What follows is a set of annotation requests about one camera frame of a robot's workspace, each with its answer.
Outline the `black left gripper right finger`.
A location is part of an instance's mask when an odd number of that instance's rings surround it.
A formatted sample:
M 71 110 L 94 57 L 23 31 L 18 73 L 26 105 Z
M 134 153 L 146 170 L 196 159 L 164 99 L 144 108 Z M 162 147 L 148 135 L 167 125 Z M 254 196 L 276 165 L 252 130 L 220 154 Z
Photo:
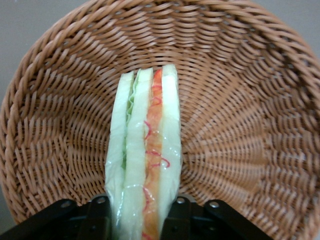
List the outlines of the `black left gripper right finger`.
M 223 200 L 213 199 L 204 206 L 188 194 L 180 194 L 164 221 L 163 240 L 270 240 L 237 210 Z

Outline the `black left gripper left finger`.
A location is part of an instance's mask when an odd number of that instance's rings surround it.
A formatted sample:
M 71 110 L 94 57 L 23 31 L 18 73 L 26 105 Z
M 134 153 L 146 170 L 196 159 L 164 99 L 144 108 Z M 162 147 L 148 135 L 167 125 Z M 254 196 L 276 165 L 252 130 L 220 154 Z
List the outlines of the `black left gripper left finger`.
M 61 199 L 3 233 L 2 240 L 111 240 L 110 201 L 106 194 L 84 205 Z

